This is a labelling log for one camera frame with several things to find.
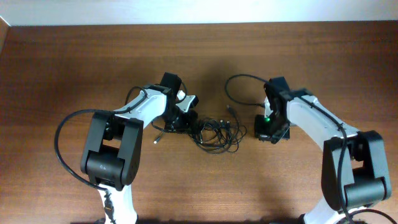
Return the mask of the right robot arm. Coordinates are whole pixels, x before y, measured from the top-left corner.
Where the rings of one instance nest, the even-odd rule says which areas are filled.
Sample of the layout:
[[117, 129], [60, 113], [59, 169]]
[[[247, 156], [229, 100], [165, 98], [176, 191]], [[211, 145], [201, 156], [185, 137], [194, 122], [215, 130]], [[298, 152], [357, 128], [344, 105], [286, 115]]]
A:
[[384, 140], [360, 131], [328, 111], [306, 89], [291, 90], [283, 77], [264, 83], [264, 114], [255, 118], [255, 136], [273, 144], [289, 139], [291, 126], [303, 130], [322, 150], [323, 196], [297, 223], [354, 223], [360, 213], [394, 219], [373, 207], [392, 195]]

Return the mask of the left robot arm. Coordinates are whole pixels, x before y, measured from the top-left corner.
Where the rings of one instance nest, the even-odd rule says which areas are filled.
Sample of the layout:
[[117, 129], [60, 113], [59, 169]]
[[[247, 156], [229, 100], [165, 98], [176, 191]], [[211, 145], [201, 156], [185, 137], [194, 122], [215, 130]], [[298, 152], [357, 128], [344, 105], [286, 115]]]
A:
[[143, 130], [161, 117], [169, 133], [190, 131], [197, 118], [195, 95], [181, 91], [182, 80], [164, 73], [160, 83], [146, 85], [132, 101], [110, 115], [95, 112], [80, 162], [82, 173], [97, 187], [105, 216], [98, 223], [135, 223], [132, 181], [141, 157]]

